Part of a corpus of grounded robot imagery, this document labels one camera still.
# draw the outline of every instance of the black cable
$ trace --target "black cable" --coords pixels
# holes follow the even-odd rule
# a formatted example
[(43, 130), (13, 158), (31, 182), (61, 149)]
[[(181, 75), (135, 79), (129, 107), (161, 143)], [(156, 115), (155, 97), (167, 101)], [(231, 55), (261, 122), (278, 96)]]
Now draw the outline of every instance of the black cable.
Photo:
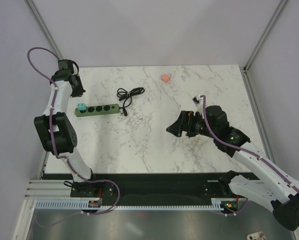
[[(126, 108), (132, 104), (132, 96), (140, 95), (144, 92), (145, 92), (144, 87), (137, 87), (132, 89), (131, 91), (126, 91), (124, 88), (117, 89), (117, 97), (119, 97), (118, 100), (120, 101), (125, 100), (123, 102), (123, 106), (119, 108), (119, 109), (123, 109), (124, 116), (128, 115)], [(130, 99), (130, 102), (129, 104), (125, 105), (128, 99)]]
[(73, 183), (71, 183), (70, 181), (64, 181), (63, 183), (66, 187), (72, 188), (73, 187)]
[(79, 74), (80, 68), (78, 66), (78, 64), (76, 62), (74, 62), (73, 60), (71, 60), (71, 63), (75, 65), (76, 69), (77, 69), (77, 73), (75, 75)]

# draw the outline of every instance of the metal frame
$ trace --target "metal frame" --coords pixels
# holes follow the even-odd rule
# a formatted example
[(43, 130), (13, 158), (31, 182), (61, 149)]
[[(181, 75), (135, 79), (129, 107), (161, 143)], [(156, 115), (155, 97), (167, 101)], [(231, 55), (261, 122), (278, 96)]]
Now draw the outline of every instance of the metal frame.
[(253, 52), (251, 53), (249, 59), (247, 60), (247, 63), (245, 65), (245, 70), (248, 71), (251, 68), (251, 65), (254, 62), (255, 57), (258, 55), (260, 49), (262, 48), (264, 42), (266, 41), (266, 39), (268, 38), (270, 32), (273, 29), (273, 26), (275, 25), (275, 23), (277, 22), (278, 18), (281, 16), (283, 10), (285, 9), (287, 3), (290, 0), (280, 0), (278, 6), (275, 9), (274, 14), (272, 15), (272, 17), (270, 18), (267, 26), (265, 27), (265, 30), (263, 31), (262, 35), (260, 36)]
[(49, 158), (49, 153), (47, 151), (45, 151), (44, 149), (42, 149), (43, 151), (43, 154), (41, 156), (41, 160), (40, 160), (40, 164), (39, 164), (39, 170), (38, 170), (38, 173), (36, 175), (36, 179), (41, 179), (43, 174), (44, 174), (44, 171), (45, 171), (45, 167), (46, 167), (46, 164), (47, 164), (47, 161), (48, 161), (48, 158)]
[(38, 24), (42, 34), (44, 35), (44, 37), (46, 38), (49, 46), (51, 47), (51, 49), (53, 50), (53, 52), (57, 55), (57, 57), (59, 59), (63, 59), (63, 55), (60, 51), (60, 49), (58, 48), (58, 45), (56, 44), (54, 38), (52, 37), (48, 27), (46, 26), (42, 15), (40, 14), (38, 8), (36, 7), (35, 3), (33, 2), (33, 0), (24, 0), (25, 4), (27, 5), (27, 7), (29, 8), (29, 11), (32, 13), (36, 23)]
[(12, 240), (27, 239), (34, 215), (35, 204), (35, 199), (26, 199), (23, 201)]
[(255, 117), (256, 125), (258, 128), (259, 134), (260, 134), (260, 139), (264, 146), (265, 154), (273, 163), (275, 163), (274, 154), (273, 154), (273, 151), (271, 148), (269, 136), (267, 134), (268, 131), (266, 130), (266, 127), (264, 124), (264, 118), (261, 115), (260, 108), (259, 108), (259, 105), (257, 103), (256, 97), (254, 94), (255, 91), (253, 91), (253, 87), (251, 85), (249, 76), (246, 74), (246, 71), (244, 70), (243, 67), (240, 67), (240, 72), (241, 72), (241, 75), (243, 78), (243, 82), (245, 84), (245, 88), (246, 88), (247, 96), (249, 98), (251, 109), (252, 109), (254, 117)]
[(30, 180), (24, 199), (71, 199), (70, 194), (64, 180)]

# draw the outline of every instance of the blue plug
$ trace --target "blue plug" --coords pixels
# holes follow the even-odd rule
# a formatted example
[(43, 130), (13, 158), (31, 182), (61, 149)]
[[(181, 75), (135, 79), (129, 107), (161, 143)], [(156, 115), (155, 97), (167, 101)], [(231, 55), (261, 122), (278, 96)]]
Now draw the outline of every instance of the blue plug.
[(80, 111), (86, 111), (85, 103), (78, 103), (77, 104), (77, 109), (80, 110)]

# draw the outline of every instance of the metal floor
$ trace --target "metal floor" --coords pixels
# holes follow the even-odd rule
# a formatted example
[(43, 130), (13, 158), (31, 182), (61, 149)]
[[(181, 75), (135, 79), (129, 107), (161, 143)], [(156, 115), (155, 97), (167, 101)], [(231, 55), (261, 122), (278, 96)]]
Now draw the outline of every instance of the metal floor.
[[(52, 224), (73, 210), (36, 210), (37, 220)], [(294, 233), (253, 202), (237, 216), (208, 211), (116, 210), (104, 215), (76, 215), (50, 228), (32, 223), (29, 240), (246, 240), (264, 232), (267, 240), (295, 240)]]

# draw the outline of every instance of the white cable tray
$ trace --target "white cable tray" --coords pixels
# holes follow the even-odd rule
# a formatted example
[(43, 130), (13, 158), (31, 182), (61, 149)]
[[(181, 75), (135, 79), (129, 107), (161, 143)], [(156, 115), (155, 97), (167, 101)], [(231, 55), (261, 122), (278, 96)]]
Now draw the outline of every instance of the white cable tray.
[[(111, 206), (101, 206), (101, 210)], [(42, 199), (37, 200), (36, 209), (55, 209), (55, 210), (97, 210), (96, 207), (89, 207), (89, 200), (70, 200), (70, 199)], [(192, 206), (116, 206), (116, 210), (187, 210), (187, 211), (222, 211), (221, 201), (213, 200), (211, 205), (192, 205)]]

